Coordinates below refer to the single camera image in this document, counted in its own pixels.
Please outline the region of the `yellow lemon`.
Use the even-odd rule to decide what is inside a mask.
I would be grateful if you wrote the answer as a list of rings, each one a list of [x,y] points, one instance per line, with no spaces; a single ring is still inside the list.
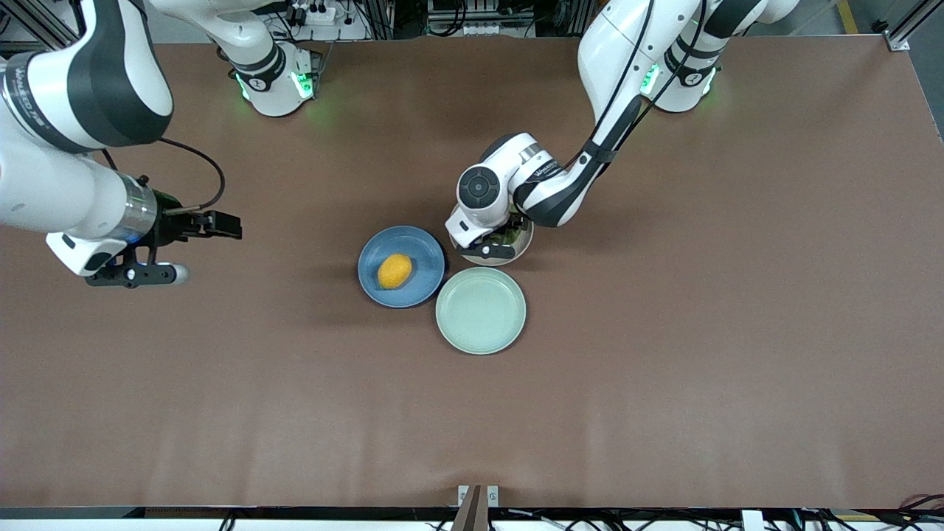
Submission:
[[[408,255],[394,253],[385,258],[378,266],[378,285],[384,290],[399,289],[410,279],[414,271],[414,262]]]

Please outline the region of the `pale green plate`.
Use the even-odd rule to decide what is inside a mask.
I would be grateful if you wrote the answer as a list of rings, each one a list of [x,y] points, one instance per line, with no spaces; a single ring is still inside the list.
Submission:
[[[469,268],[452,276],[436,299],[436,325],[465,354],[490,355],[513,345],[525,328],[528,303],[510,275]]]

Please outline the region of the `aluminium frame profile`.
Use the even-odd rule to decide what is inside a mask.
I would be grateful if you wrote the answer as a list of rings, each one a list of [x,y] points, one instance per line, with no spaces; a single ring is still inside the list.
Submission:
[[[880,34],[890,52],[905,52],[910,50],[908,39],[921,24],[931,15],[944,6],[944,0],[913,0],[908,10],[896,20],[891,19],[893,9],[889,9],[886,17],[876,20],[881,26]]]
[[[0,0],[0,56],[67,47],[85,32],[79,0]]]

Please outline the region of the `beige plate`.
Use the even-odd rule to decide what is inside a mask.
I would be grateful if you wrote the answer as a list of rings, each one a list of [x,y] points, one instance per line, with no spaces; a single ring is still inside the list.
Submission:
[[[498,243],[498,244],[503,244],[503,242],[502,242],[502,236],[504,235],[504,228],[505,228],[505,226],[508,224],[509,220],[510,220],[510,219],[514,219],[514,218],[524,218],[524,216],[522,216],[522,215],[510,215],[510,217],[509,217],[508,221],[506,221],[505,225],[500,226],[498,229],[496,229],[496,231],[486,233],[486,235],[483,235],[483,236],[477,238],[476,240],[490,240],[490,241],[496,242],[496,243]],[[515,246],[515,249],[516,249],[516,251],[517,251],[517,257],[516,257],[516,259],[514,259],[513,261],[516,261],[518,258],[520,258],[520,257],[522,257],[522,256],[524,255],[524,252],[529,248],[530,243],[532,242],[533,235],[534,235],[534,225],[532,224],[532,229],[530,230],[530,237],[529,237],[528,239],[526,239],[524,245],[523,245],[523,246]],[[453,246],[453,248],[455,248],[454,242],[457,243],[457,241],[453,238],[452,235],[449,235],[449,239],[451,239],[451,245]],[[499,268],[499,266],[505,266],[505,265],[508,265],[508,263],[500,263],[500,262],[499,262],[499,263],[474,263],[474,265],[476,265],[476,266],[485,266],[485,268]]]

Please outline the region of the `blue plate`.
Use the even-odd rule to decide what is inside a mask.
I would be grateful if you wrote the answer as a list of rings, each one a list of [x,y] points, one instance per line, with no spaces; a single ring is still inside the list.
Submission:
[[[382,263],[392,255],[410,260],[407,276],[395,287],[380,280]],[[445,281],[446,259],[437,239],[418,226],[391,226],[374,235],[358,257],[358,282],[378,305],[402,309],[422,305]]]

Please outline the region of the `metal bracket at table edge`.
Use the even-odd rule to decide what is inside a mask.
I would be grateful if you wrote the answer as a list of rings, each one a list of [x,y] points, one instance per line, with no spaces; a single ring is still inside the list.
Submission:
[[[498,486],[459,486],[458,502],[451,531],[493,531],[490,510],[499,507]]]

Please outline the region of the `white power strip with plugs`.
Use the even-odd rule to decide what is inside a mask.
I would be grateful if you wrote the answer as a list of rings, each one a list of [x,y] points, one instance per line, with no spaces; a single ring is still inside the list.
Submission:
[[[289,27],[334,26],[344,14],[336,0],[285,0],[282,17]]]

